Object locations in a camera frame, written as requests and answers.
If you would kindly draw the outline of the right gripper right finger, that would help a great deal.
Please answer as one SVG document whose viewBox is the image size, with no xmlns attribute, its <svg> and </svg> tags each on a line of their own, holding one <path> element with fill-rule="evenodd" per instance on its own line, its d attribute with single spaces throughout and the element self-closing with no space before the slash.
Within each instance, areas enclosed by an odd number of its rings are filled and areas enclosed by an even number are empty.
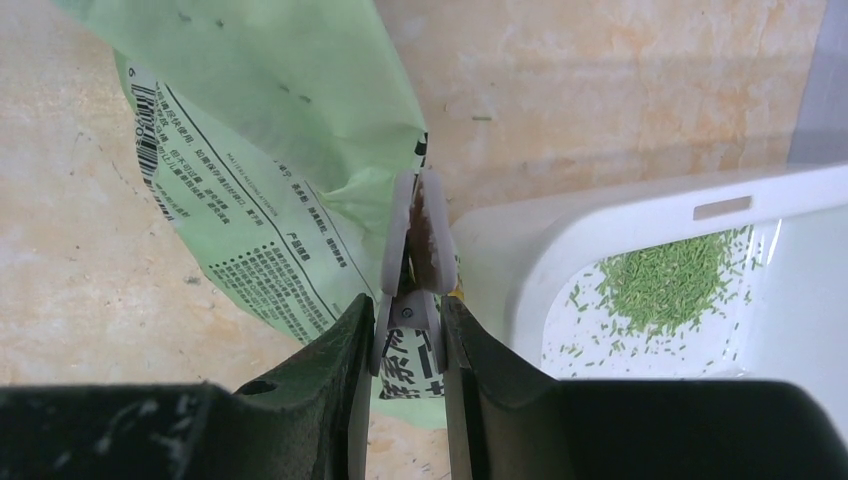
<svg viewBox="0 0 848 480">
<path fill-rule="evenodd" d="M 843 479 L 847 449 L 802 389 L 751 380 L 557 380 L 447 297 L 456 479 Z"/>
</svg>

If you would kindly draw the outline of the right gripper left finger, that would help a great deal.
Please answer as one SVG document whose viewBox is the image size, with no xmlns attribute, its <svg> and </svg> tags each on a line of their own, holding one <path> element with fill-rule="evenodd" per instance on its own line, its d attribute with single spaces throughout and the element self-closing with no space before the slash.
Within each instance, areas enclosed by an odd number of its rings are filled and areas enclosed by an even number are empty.
<svg viewBox="0 0 848 480">
<path fill-rule="evenodd" d="M 209 382 L 1 391 L 5 479 L 361 479 L 374 305 L 235 391 Z"/>
</svg>

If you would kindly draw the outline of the green cat litter bag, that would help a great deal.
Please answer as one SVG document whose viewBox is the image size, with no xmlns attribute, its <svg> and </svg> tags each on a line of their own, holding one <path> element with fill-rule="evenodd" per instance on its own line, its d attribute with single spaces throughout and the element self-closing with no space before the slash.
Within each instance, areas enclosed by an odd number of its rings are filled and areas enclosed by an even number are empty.
<svg viewBox="0 0 848 480">
<path fill-rule="evenodd" d="M 309 344 L 381 296 L 428 132 L 371 1 L 64 1 L 113 49 L 145 185 L 203 274 Z"/>
</svg>

